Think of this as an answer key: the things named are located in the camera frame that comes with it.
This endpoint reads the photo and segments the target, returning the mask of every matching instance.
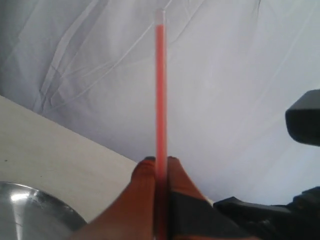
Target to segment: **white sheet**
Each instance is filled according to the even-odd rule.
[[[169,153],[203,193],[286,204],[319,185],[320,148],[284,119],[320,85],[317,0],[2,0],[0,94],[134,161],[154,155],[158,7]]]

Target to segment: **white table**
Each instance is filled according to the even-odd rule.
[[[135,165],[0,96],[0,181],[46,191],[90,221],[124,189]]]

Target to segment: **black object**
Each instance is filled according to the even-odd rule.
[[[304,191],[288,205],[252,204],[231,197],[213,207],[262,240],[320,239],[320,187]]]
[[[307,91],[285,112],[286,128],[297,142],[320,146],[320,89]]]

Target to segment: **stainless steel bowl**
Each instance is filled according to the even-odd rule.
[[[0,182],[0,240],[64,240],[86,221],[59,199]]]

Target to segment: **red straw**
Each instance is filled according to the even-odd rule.
[[[168,179],[167,179],[167,72],[165,12],[155,13],[155,67],[156,67],[156,203],[155,235],[167,239]]]

